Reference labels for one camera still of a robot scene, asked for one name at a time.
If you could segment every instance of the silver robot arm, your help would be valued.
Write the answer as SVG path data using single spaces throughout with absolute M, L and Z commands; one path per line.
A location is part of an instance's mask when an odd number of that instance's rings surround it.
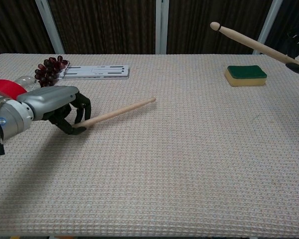
M 86 128 L 73 128 L 65 118 L 71 112 L 71 105 L 77 108 L 75 123 L 91 116 L 91 103 L 78 88 L 73 86 L 43 87 L 21 94 L 16 101 L 0 98 L 0 155 L 4 154 L 2 141 L 30 128 L 31 122 L 49 120 L 66 134 L 80 134 Z

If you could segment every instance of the dark curtain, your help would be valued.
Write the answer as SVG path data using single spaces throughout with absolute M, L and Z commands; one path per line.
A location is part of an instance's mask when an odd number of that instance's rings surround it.
M 155 0 L 49 0 L 68 54 L 154 54 Z
M 284 0 L 265 44 L 285 54 L 287 33 L 297 26 L 299 26 L 299 0 Z
M 272 0 L 170 0 L 168 54 L 251 54 L 253 50 L 213 31 L 213 21 L 257 40 Z
M 34 0 L 0 0 L 1 53 L 54 53 Z

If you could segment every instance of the yellow sponge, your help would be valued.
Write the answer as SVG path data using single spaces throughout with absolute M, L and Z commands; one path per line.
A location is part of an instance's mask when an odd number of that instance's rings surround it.
M 263 86 L 267 75 L 259 66 L 228 66 L 225 77 L 231 86 Z

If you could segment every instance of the wooden stick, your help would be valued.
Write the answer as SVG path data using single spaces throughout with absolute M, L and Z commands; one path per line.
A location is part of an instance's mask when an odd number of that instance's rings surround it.
M 73 127 L 75 127 L 75 128 L 80 127 L 80 126 L 89 127 L 89 126 L 92 126 L 92 125 L 94 125 L 98 122 L 107 120 L 109 118 L 113 118 L 115 116 L 121 115 L 121 114 L 123 114 L 125 112 L 128 112 L 128 111 L 135 110 L 139 107 L 142 107 L 142 106 L 147 105 L 148 103 L 151 103 L 151 102 L 154 102 L 154 101 L 156 101 L 156 98 L 152 97 L 149 100 L 141 101 L 141 102 L 132 104 L 130 106 L 123 107 L 123 108 L 118 109 L 116 111 L 112 111 L 112 112 L 109 112 L 107 114 L 97 116 L 97 117 L 94 117 L 92 119 L 88 119 L 88 120 L 86 120 L 84 122 L 81 122 L 81 123 L 76 123 L 75 125 L 73 125 Z
M 226 27 L 223 27 L 221 26 L 219 23 L 217 22 L 212 22 L 210 24 L 210 27 L 214 30 L 214 31 L 220 31 L 221 33 L 223 33 L 225 36 L 245 45 L 245 46 L 248 46 L 254 50 L 257 50 L 261 53 L 264 53 L 266 54 L 267 56 L 270 56 L 284 64 L 286 63 L 296 63 L 299 65 L 299 61 L 287 56 L 287 55 L 284 55 L 283 53 L 281 52 L 278 52 L 268 46 L 265 46 L 264 44 L 261 44 L 260 42 L 257 42 L 243 34 L 240 34 L 239 32 L 236 32 L 232 29 L 229 29 L 229 28 L 226 28 Z

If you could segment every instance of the bunch of grapes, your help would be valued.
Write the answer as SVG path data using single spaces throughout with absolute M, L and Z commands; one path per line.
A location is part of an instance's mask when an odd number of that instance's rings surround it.
M 41 87 L 53 86 L 57 81 L 58 74 L 67 64 L 69 64 L 69 61 L 63 60 L 62 56 L 58 56 L 57 59 L 50 57 L 45 59 L 43 64 L 38 65 L 39 69 L 34 71 L 34 77 L 39 80 Z

